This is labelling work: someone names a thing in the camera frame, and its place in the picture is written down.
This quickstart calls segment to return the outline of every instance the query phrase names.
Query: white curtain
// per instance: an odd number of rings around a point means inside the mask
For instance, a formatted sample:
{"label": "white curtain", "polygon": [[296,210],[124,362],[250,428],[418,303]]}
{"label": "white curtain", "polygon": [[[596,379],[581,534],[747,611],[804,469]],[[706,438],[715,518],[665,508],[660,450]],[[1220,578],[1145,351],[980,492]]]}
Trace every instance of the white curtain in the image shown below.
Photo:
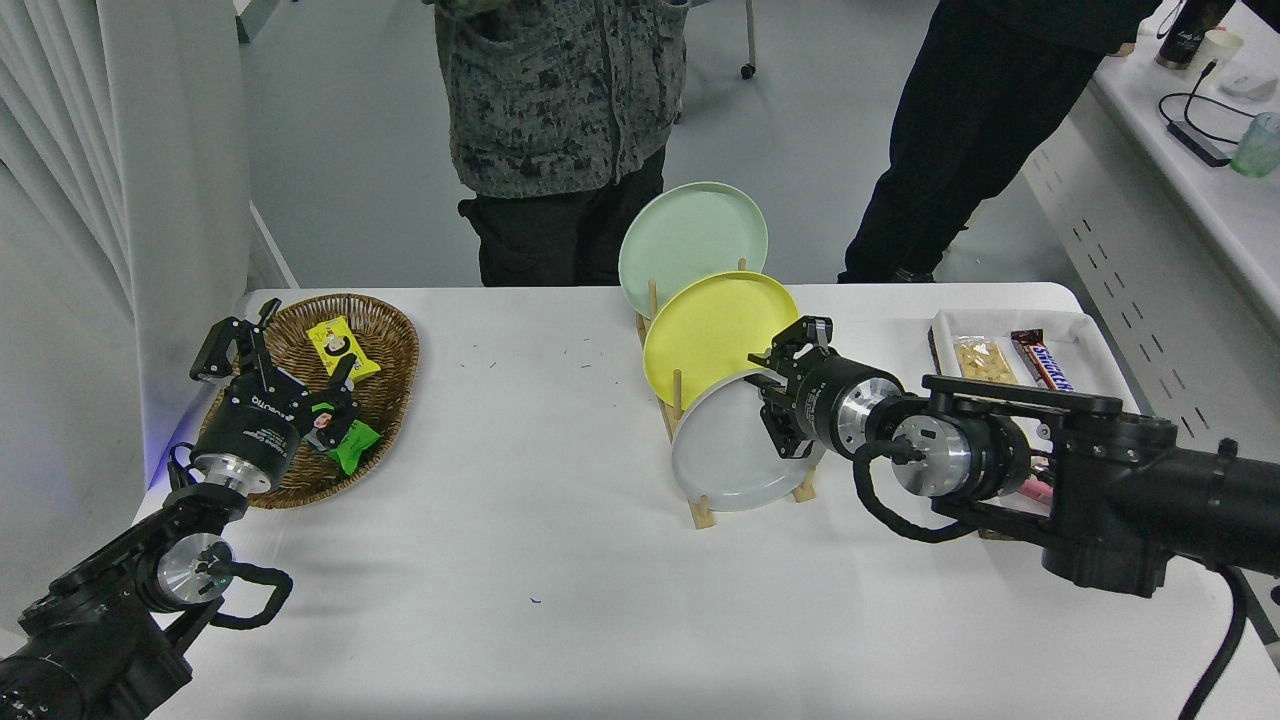
{"label": "white curtain", "polygon": [[13,628],[63,564],[132,521],[201,391],[187,369],[246,290],[232,0],[0,0],[0,161]]}

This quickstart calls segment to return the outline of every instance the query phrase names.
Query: cup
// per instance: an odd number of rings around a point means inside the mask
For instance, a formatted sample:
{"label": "cup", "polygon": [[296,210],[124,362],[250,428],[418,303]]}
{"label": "cup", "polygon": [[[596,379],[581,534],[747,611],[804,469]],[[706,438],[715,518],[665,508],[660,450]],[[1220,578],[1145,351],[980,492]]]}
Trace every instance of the cup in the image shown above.
{"label": "cup", "polygon": [[1280,165],[1280,113],[1260,113],[1249,123],[1231,158],[1231,169],[1249,178],[1262,178]]}
{"label": "cup", "polygon": [[1190,64],[1187,67],[1187,73],[1193,78],[1198,78],[1211,60],[1217,60],[1217,65],[1204,78],[1204,82],[1208,82],[1222,74],[1222,68],[1231,61],[1231,58],[1235,56],[1242,46],[1244,46],[1244,38],[1229,29],[1211,29],[1204,33],[1204,41],[1201,42],[1199,50],[1196,51]]}

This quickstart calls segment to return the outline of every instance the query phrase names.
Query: mint green plate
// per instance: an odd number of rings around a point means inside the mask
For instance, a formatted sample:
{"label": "mint green plate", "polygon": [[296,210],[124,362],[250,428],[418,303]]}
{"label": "mint green plate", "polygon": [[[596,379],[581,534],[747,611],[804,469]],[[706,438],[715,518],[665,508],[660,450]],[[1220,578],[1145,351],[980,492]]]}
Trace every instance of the mint green plate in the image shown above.
{"label": "mint green plate", "polygon": [[618,278],[627,301],[653,319],[649,281],[658,309],[690,284],[717,273],[764,269],[769,232],[755,201],[736,187],[694,182],[668,190],[640,210],[618,252]]}

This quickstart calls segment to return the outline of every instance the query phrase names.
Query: computer mouse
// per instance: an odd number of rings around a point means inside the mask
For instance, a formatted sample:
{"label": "computer mouse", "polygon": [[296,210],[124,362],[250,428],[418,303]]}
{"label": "computer mouse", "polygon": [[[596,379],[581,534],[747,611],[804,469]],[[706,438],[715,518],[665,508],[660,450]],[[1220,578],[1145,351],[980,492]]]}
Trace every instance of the computer mouse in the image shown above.
{"label": "computer mouse", "polygon": [[1276,92],[1276,74],[1270,70],[1244,70],[1224,78],[1221,87],[1231,97],[1270,100]]}

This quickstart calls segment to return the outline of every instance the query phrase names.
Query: person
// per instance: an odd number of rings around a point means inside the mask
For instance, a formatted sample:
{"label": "person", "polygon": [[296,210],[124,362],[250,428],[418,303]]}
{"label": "person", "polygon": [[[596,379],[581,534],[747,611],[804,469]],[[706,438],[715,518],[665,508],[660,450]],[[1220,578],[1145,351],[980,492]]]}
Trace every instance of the person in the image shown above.
{"label": "person", "polygon": [[687,0],[438,0],[449,149],[485,286],[618,284],[662,192]]}
{"label": "person", "polygon": [[941,0],[893,117],[890,168],[837,282],[933,282],[978,204],[1018,176],[1106,55],[1132,51],[1158,5]]}

